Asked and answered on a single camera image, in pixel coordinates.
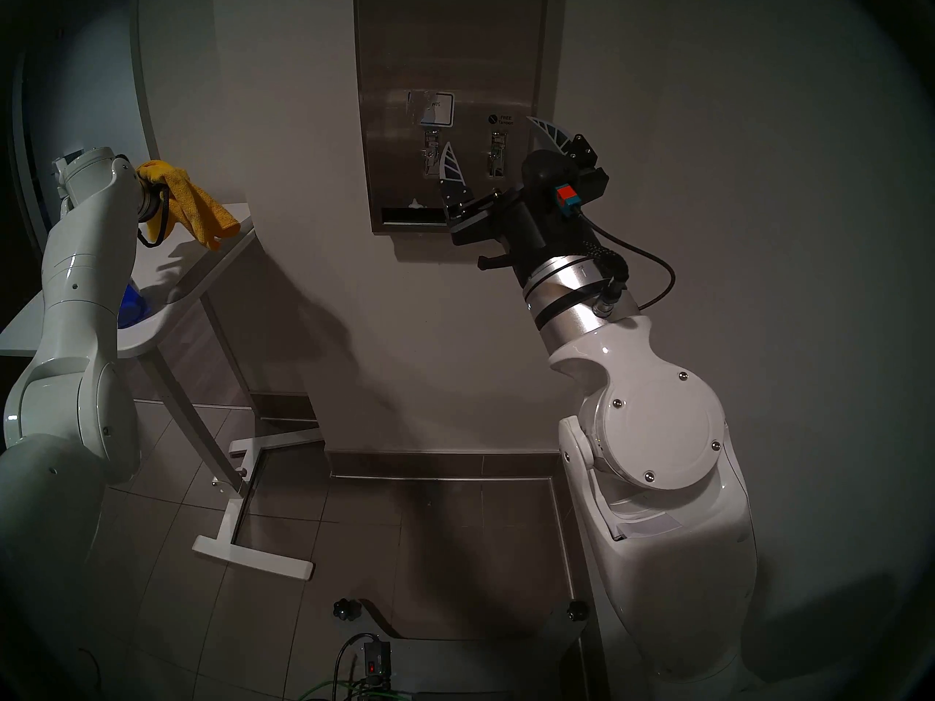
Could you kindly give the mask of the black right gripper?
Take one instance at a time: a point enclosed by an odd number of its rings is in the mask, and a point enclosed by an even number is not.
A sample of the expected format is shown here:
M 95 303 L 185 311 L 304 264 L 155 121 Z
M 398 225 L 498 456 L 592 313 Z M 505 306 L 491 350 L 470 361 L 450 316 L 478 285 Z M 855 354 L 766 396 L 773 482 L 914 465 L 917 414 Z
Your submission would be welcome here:
M 605 247 L 575 212 L 586 200 L 601 198 L 609 183 L 598 156 L 581 134 L 528 116 L 538 146 L 526 156 L 526 187 L 494 189 L 476 197 L 446 142 L 439 159 L 439 190 L 451 243 L 468 246 L 496 241 L 504 252 L 480 256 L 479 269 L 509 267 L 526 286 L 539 267 L 560 256 L 600 261 Z

